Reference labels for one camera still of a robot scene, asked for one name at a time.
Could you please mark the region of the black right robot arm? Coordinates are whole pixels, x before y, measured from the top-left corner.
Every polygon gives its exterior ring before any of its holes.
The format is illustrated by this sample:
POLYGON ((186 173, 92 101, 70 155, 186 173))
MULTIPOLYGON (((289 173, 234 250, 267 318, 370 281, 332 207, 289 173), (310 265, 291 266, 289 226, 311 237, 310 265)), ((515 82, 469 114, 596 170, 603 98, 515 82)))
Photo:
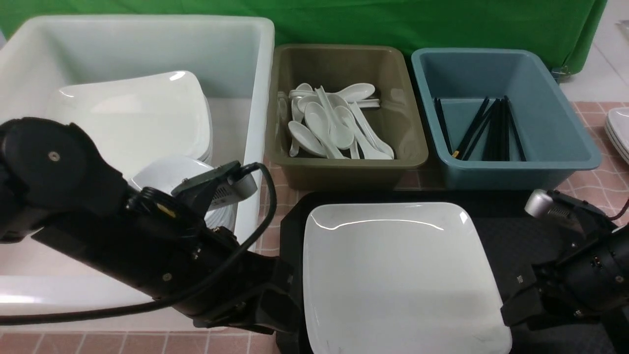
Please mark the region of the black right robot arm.
POLYGON ((533 331, 597 323, 607 312, 628 304, 628 227, 591 233, 571 253, 517 274, 501 307, 508 327, 533 331))

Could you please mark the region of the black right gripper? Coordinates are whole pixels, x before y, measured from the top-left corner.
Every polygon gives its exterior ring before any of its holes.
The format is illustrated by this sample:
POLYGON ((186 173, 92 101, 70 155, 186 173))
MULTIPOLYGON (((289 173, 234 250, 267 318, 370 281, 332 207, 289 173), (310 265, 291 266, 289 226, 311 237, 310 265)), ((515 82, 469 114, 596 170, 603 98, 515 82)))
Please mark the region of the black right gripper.
POLYGON ((584 233, 557 227, 562 247, 554 260, 518 275, 501 316, 506 326, 533 320, 599 320, 615 309, 615 230, 584 233))

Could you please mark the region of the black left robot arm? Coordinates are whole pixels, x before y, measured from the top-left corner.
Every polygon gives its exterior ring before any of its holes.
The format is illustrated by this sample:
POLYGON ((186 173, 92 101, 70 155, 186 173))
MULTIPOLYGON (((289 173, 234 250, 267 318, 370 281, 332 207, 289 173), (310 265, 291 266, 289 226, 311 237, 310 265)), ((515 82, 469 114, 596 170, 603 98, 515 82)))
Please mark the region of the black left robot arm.
POLYGON ((27 234, 151 297, 92 311, 2 316, 2 326, 103 320, 173 308, 197 328, 297 332, 301 307, 290 296, 294 269, 251 252, 277 209, 262 163, 223 164, 184 179, 170 193, 134 190, 76 124, 25 117, 1 125, 1 242, 27 234), (243 242, 209 228, 207 211, 247 199, 260 171, 270 206, 243 242))

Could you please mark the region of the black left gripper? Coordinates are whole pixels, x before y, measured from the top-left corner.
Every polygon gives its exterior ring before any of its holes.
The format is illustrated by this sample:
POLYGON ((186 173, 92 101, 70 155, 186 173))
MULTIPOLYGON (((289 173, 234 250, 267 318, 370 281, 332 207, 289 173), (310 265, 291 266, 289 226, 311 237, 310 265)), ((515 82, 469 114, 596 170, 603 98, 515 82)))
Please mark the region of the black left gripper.
POLYGON ((162 302, 197 328, 231 327, 271 334, 297 332, 301 307, 291 298, 295 270, 279 256, 263 256, 238 244, 224 227, 200 219, 163 222, 173 242, 162 302))

